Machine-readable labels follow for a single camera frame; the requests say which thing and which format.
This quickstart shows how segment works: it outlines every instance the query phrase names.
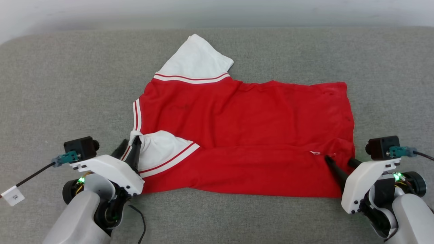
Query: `white stripe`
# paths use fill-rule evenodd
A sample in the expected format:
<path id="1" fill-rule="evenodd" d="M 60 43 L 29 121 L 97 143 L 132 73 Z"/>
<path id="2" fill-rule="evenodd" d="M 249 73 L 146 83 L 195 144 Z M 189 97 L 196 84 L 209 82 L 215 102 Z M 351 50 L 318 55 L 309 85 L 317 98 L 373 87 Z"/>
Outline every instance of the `white stripe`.
<path id="1" fill-rule="evenodd" d="M 138 123 L 136 131 L 140 131 L 140 129 L 141 129 L 141 112 L 140 112 L 140 101 L 139 101 L 139 99 L 136 100 L 136 106 L 137 106 L 137 123 Z"/>
<path id="2" fill-rule="evenodd" d="M 130 146 L 127 147 L 127 150 L 125 151 L 125 153 L 127 153 L 126 155 L 124 155 L 124 161 L 128 158 L 128 155 L 130 155 L 130 152 L 132 151 L 131 149 L 128 151 L 128 148 L 130 148 Z"/>
<path id="3" fill-rule="evenodd" d="M 191 80 L 191 79 L 186 79 L 186 78 L 182 78 L 182 77 L 164 77 L 164 76 L 159 76 L 158 74 L 156 74 L 154 76 L 155 79 L 159 79 L 162 81 L 169 81 L 169 80 L 178 80 L 178 81 L 183 81 L 183 82 L 187 82 L 190 84 L 205 84 L 205 83 L 214 83 L 214 82 L 218 82 L 223 80 L 226 77 L 230 77 L 229 74 L 225 74 L 221 77 L 215 78 L 215 79 L 204 79 L 204 80 Z"/>
<path id="4" fill-rule="evenodd" d="M 183 153 L 181 153 L 178 157 L 174 158 L 172 161 L 170 161 L 169 163 L 156 168 L 154 170 L 145 172 L 145 173 L 141 173 L 140 177 L 145 178 L 151 175 L 156 175 L 158 173 L 161 173 L 163 171 L 166 171 L 170 168 L 172 168 L 173 166 L 177 165 L 179 162 L 181 162 L 182 160 L 184 160 L 186 157 L 188 157 L 190 154 L 192 154 L 194 151 L 196 151 L 200 146 L 196 143 L 194 143 L 193 145 L 191 145 L 191 147 L 189 147 L 187 150 L 185 150 Z"/>
<path id="5" fill-rule="evenodd" d="M 135 113 L 135 110 L 136 110 L 136 102 L 133 102 L 133 114 L 134 114 L 134 126 L 133 126 L 133 130 L 136 130 L 135 129 L 135 127 L 136 127 L 136 113 Z"/>

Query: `gray couch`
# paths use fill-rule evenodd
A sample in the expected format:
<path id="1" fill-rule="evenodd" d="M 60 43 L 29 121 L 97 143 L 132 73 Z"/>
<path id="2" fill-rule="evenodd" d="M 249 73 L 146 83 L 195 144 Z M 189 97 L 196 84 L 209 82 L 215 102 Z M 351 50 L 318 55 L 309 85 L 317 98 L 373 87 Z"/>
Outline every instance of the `gray couch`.
<path id="1" fill-rule="evenodd" d="M 369 159 L 368 139 L 386 135 L 434 155 L 432 28 L 64 32 L 0 46 L 0 192 L 48 164 L 65 141 L 91 135 L 100 154 L 114 150 L 132 128 L 132 102 L 193 33 L 234 60 L 234 79 L 347 82 L 360 160 Z M 434 205 L 434 162 L 404 158 L 400 170 L 425 177 L 424 199 Z M 41 243 L 66 206 L 63 184 L 78 176 L 66 166 L 49 168 L 20 188 L 23 202 L 1 200 L 0 243 Z M 382 243 L 339 199 L 181 189 L 133 204 L 146 217 L 143 243 Z M 112 243 L 136 243 L 141 232 L 139 215 L 126 209 Z"/>

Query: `white label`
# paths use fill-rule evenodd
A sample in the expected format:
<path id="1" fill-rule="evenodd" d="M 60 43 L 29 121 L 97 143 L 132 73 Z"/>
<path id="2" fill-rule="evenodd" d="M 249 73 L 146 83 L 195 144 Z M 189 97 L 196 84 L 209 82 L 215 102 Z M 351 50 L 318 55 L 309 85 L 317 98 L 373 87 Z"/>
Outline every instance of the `white label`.
<path id="1" fill-rule="evenodd" d="M 16 186 L 13 186 L 9 190 L 2 193 L 2 197 L 11 206 L 15 206 L 15 204 L 24 200 L 23 194 L 21 194 L 21 192 L 18 190 L 18 188 Z"/>

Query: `black wire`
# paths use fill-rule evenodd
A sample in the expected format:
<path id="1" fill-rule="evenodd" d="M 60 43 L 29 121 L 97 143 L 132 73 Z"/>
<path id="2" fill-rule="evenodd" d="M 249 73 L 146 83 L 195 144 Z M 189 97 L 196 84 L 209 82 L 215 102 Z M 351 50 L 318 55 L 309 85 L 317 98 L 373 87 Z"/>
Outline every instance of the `black wire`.
<path id="1" fill-rule="evenodd" d="M 53 166 L 53 165 L 55 165 L 55 164 L 56 164 L 55 162 L 52 162 L 52 163 L 50 163 L 49 165 L 45 166 L 44 168 L 42 168 L 42 169 L 36 171 L 36 173 L 34 173 L 33 175 L 31 175 L 31 176 L 25 178 L 24 180 L 22 180 L 22 181 L 20 181 L 18 184 L 16 184 L 16 187 L 19 187 L 20 185 L 22 185 L 22 184 L 28 182 L 31 178 L 33 178 L 33 177 L 39 175 L 42 171 L 48 169 L 49 167 L 51 167 L 51 166 Z"/>
<path id="2" fill-rule="evenodd" d="M 412 194 L 417 195 L 416 192 L 413 189 L 413 186 L 408 181 L 404 181 L 404 183 L 407 185 L 408 189 L 410 190 L 410 192 Z"/>
<path id="3" fill-rule="evenodd" d="M 133 205 L 129 205 L 130 208 L 132 208 L 134 211 L 138 212 L 141 216 L 141 220 L 143 221 L 143 233 L 141 234 L 140 239 L 138 240 L 138 244 L 141 243 L 143 237 L 145 236 L 145 232 L 146 232 L 146 223 L 145 223 L 145 217 L 143 216 L 143 213 L 140 212 L 140 210 L 138 210 L 136 207 L 134 207 Z"/>
<path id="4" fill-rule="evenodd" d="M 434 158 L 433 158 L 433 157 L 431 157 L 431 156 L 429 156 L 429 155 L 426 155 L 425 153 L 421 153 L 421 152 L 417 152 L 417 151 L 413 151 L 413 153 L 414 153 L 414 154 L 417 154 L 417 155 L 420 155 L 420 156 L 422 156 L 422 157 L 426 157 L 427 159 L 431 159 L 432 161 L 434 161 Z"/>

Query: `t-shirt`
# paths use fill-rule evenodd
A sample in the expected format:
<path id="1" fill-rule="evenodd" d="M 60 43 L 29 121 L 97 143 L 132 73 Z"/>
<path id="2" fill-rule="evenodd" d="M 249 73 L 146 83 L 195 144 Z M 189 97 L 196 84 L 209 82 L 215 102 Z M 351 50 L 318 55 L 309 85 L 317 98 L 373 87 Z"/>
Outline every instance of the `t-shirt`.
<path id="1" fill-rule="evenodd" d="M 346 84 L 243 83 L 233 60 L 192 35 L 133 103 L 143 193 L 340 197 L 324 160 L 350 172 L 354 121 Z"/>

